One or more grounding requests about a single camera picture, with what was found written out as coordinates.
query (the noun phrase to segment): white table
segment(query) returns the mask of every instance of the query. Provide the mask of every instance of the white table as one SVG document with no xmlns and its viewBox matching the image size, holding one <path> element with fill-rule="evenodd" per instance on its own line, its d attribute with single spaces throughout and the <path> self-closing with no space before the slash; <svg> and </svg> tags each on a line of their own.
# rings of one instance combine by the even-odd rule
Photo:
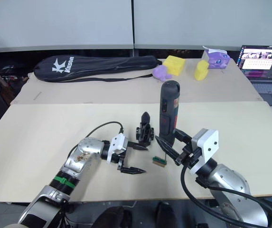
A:
<svg viewBox="0 0 272 228">
<path fill-rule="evenodd" d="M 135 141 L 135 128 L 148 111 L 155 134 L 159 132 L 159 104 L 25 104 L 12 105 L 0 120 L 0 201 L 29 202 L 57 174 L 69 150 L 96 126 L 120 121 Z M 214 155 L 245 176 L 255 196 L 272 195 L 272 110 L 265 102 L 181 103 L 177 128 L 194 136 L 201 128 L 219 130 L 219 151 Z M 92 136 L 110 140 L 118 126 L 106 126 Z M 182 144 L 174 148 L 181 152 Z M 181 167 L 171 159 L 165 168 L 152 164 L 164 153 L 156 140 L 149 151 L 128 152 L 127 166 L 147 171 L 120 173 L 116 164 L 101 161 L 91 178 L 84 176 L 72 201 L 185 199 Z M 196 197 L 211 197 L 208 190 L 186 175 Z"/>
<path fill-rule="evenodd" d="M 206 79 L 196 81 L 194 72 L 200 59 L 186 59 L 180 76 L 180 102 L 262 101 L 250 81 L 231 59 L 226 69 L 210 69 Z M 150 70 L 98 75 L 108 78 L 131 78 L 152 73 Z M 158 103 L 162 82 L 139 78 L 124 82 L 49 83 L 34 74 L 11 104 L 136 104 Z"/>
</svg>

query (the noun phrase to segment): green band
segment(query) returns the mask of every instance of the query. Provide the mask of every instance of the green band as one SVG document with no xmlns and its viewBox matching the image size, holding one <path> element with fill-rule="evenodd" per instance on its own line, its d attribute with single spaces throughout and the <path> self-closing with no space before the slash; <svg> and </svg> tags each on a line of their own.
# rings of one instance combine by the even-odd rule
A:
<svg viewBox="0 0 272 228">
<path fill-rule="evenodd" d="M 75 188 L 75 185 L 71 182 L 69 182 L 65 177 L 58 177 L 58 176 L 55 176 L 54 180 L 60 182 L 61 184 L 65 184 L 67 185 L 68 187 L 71 187 L 71 188 Z"/>
</svg>

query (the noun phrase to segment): laptop keyboard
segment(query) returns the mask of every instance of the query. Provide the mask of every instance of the laptop keyboard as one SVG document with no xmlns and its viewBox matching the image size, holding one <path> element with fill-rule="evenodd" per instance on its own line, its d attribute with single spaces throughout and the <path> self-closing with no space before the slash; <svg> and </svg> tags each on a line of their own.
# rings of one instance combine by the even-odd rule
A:
<svg viewBox="0 0 272 228">
<path fill-rule="evenodd" d="M 272 84 L 253 83 L 253 86 L 259 94 L 272 94 Z"/>
</svg>

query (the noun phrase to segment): yellow sponge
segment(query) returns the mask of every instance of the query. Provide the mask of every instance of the yellow sponge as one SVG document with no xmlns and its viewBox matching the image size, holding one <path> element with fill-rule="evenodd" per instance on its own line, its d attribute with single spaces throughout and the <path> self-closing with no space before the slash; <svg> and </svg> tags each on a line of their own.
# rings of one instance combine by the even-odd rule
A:
<svg viewBox="0 0 272 228">
<path fill-rule="evenodd" d="M 205 79 L 208 73 L 208 62 L 205 60 L 201 60 L 198 62 L 196 70 L 195 70 L 195 79 L 197 81 L 201 81 Z"/>
<path fill-rule="evenodd" d="M 167 73 L 176 76 L 180 75 L 184 64 L 185 59 L 175 56 L 168 56 L 163 62 L 163 65 L 168 69 Z"/>
</svg>

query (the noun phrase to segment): purple plush toy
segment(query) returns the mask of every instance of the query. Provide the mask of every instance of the purple plush toy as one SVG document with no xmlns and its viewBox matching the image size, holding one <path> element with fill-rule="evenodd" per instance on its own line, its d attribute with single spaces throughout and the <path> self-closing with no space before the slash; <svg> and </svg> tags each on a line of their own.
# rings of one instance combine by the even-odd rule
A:
<svg viewBox="0 0 272 228">
<path fill-rule="evenodd" d="M 172 75 L 166 73 L 167 68 L 164 65 L 157 66 L 153 69 L 153 76 L 159 79 L 161 82 L 165 82 L 166 79 L 172 78 Z"/>
</svg>

